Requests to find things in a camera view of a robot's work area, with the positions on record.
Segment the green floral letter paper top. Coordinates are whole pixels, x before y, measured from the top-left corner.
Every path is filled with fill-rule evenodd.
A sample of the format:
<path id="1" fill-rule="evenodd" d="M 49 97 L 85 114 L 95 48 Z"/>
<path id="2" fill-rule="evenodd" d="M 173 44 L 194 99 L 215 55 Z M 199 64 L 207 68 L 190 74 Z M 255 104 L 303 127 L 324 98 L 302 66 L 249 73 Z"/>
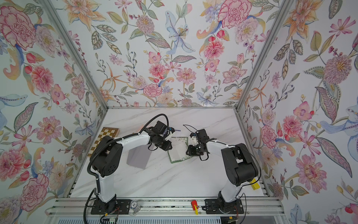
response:
<path id="1" fill-rule="evenodd" d="M 187 137 L 172 137 L 171 142 L 172 149 L 168 150 L 168 156 L 171 164 L 192 158 L 186 154 L 189 146 Z"/>

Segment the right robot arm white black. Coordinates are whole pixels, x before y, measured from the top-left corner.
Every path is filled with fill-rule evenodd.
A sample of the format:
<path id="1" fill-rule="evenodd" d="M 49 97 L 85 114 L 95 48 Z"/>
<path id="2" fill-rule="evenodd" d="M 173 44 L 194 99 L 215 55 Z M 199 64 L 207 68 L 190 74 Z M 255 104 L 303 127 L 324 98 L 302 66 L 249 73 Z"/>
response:
<path id="1" fill-rule="evenodd" d="M 205 129 L 190 133 L 193 144 L 188 146 L 186 155 L 207 161 L 210 153 L 222 157 L 228 182 L 219 192 L 217 202 L 220 206 L 232 206 L 239 193 L 246 186 L 254 185 L 261 177 L 255 158 L 243 143 L 230 145 L 210 138 Z"/>

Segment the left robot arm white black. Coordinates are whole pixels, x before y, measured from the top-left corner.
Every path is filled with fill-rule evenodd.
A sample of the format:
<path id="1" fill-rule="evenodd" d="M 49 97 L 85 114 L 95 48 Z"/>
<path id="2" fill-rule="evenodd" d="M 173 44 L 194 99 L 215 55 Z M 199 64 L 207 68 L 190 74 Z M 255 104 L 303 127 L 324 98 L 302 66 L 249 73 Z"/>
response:
<path id="1" fill-rule="evenodd" d="M 92 154 L 87 167 L 87 173 L 96 179 L 98 200 L 108 203 L 116 199 L 112 175 L 119 167 L 123 152 L 141 146 L 154 146 L 164 151 L 171 150 L 170 139 L 174 133 L 174 128 L 158 121 L 154 127 L 146 127 L 139 133 L 117 139 L 103 138 Z"/>

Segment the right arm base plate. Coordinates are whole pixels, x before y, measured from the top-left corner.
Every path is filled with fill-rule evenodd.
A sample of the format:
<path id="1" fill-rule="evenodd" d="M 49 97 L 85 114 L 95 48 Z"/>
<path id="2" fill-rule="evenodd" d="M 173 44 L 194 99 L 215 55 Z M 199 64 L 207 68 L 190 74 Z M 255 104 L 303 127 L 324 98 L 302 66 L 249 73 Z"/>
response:
<path id="1" fill-rule="evenodd" d="M 217 199 L 205 199 L 205 204 L 202 209 L 206 214 L 244 214 L 244 208 L 240 199 L 227 203 L 219 198 Z"/>

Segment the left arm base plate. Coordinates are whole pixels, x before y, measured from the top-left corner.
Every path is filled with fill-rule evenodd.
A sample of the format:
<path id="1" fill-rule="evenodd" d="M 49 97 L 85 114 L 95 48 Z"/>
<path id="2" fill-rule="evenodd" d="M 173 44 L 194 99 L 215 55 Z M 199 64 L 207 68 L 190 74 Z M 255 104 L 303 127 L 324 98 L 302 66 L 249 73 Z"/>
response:
<path id="1" fill-rule="evenodd" d="M 116 199 L 111 200 L 107 203 L 96 199 L 94 207 L 91 209 L 91 215 L 104 215 L 104 214 L 115 214 L 115 215 L 128 215 L 130 210 L 130 199 Z"/>

